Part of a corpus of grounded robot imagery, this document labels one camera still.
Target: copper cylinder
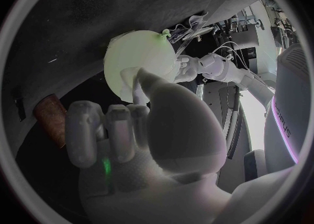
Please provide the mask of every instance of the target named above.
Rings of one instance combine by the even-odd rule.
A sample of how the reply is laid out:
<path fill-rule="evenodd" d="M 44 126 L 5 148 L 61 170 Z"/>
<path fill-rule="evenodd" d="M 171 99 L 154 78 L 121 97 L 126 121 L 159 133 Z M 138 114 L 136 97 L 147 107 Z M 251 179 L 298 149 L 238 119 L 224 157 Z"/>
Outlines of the copper cylinder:
<path fill-rule="evenodd" d="M 66 110 L 56 95 L 52 94 L 40 101 L 33 110 L 38 123 L 59 148 L 65 145 Z"/>

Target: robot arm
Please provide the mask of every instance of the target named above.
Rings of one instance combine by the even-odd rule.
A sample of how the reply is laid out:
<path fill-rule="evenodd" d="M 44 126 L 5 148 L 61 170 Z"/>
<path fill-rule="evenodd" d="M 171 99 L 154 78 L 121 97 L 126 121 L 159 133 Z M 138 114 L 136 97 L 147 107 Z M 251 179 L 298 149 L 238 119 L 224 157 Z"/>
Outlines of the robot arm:
<path fill-rule="evenodd" d="M 197 74 L 202 74 L 207 79 L 234 82 L 242 90 L 249 90 L 265 108 L 273 97 L 268 87 L 257 80 L 250 71 L 238 69 L 233 62 L 218 54 L 210 53 L 201 59 L 183 55 L 179 61 L 181 69 L 175 83 L 189 82 L 194 80 Z"/>

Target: robotic hand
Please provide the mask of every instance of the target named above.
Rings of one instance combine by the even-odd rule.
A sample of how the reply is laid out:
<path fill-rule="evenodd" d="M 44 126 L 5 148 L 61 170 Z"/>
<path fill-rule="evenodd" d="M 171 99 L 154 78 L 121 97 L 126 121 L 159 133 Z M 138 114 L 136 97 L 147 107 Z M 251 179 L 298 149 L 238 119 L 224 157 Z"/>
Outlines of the robotic hand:
<path fill-rule="evenodd" d="M 249 90 L 265 107 L 273 97 L 268 87 L 257 80 L 249 70 L 238 69 L 233 62 L 218 54 L 210 53 L 201 59 L 182 55 L 178 61 L 181 62 L 181 68 L 175 83 L 190 82 L 198 74 L 202 74 L 207 79 L 234 82 L 242 90 Z"/>

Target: purple light strip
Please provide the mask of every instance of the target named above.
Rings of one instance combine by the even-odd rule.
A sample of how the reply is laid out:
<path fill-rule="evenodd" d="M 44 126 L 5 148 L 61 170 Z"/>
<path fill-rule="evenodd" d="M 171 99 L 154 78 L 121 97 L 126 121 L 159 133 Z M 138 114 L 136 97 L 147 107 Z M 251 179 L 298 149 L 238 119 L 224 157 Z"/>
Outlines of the purple light strip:
<path fill-rule="evenodd" d="M 278 118 L 278 115 L 277 115 L 277 112 L 276 112 L 276 106 L 275 106 L 275 97 L 273 97 L 272 99 L 272 111 L 273 111 L 273 115 L 274 115 L 274 118 L 276 120 L 276 123 L 277 123 L 277 126 L 278 126 L 278 129 L 279 129 L 279 132 L 281 134 L 281 136 L 283 137 L 283 140 L 285 142 L 285 145 L 286 145 L 286 148 L 288 149 L 288 152 L 291 156 L 291 158 L 293 159 L 293 161 L 297 164 L 299 161 L 297 159 L 297 157 L 294 155 L 292 149 L 291 149 L 291 146 L 289 145 L 288 143 L 288 140 L 287 140 L 287 137 L 285 135 L 285 131 L 284 129 L 281 127 L 281 124 L 280 124 L 280 120 Z"/>

